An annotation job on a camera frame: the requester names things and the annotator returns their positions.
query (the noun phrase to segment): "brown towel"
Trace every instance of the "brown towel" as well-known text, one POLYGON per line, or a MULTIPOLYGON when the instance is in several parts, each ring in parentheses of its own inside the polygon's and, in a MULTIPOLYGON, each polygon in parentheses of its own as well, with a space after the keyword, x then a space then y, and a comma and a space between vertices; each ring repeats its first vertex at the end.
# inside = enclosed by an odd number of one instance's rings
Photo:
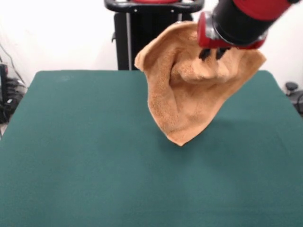
POLYGON ((172 24, 135 59, 147 78, 148 107, 155 122, 179 146, 202 132, 266 60, 258 50, 232 48, 218 61, 211 50, 202 61, 196 31, 192 21, 172 24))

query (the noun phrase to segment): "table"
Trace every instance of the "table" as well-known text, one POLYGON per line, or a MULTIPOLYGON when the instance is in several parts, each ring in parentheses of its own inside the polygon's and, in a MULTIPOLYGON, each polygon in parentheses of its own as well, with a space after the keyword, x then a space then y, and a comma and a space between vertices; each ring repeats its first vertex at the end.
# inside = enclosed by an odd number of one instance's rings
POLYGON ((303 122, 259 71, 183 147, 138 71, 39 72, 0 142, 1 227, 302 227, 303 122))

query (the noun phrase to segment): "towel fold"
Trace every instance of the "towel fold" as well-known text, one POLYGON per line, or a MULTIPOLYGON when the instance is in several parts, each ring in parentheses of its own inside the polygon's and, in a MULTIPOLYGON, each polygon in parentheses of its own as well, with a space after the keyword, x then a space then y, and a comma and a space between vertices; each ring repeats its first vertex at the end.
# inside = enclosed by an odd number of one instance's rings
POLYGON ((258 50, 231 48, 220 60, 211 50, 202 61, 196 31, 196 22, 172 24, 135 58, 146 75, 151 115, 179 146, 200 134, 266 60, 258 50))

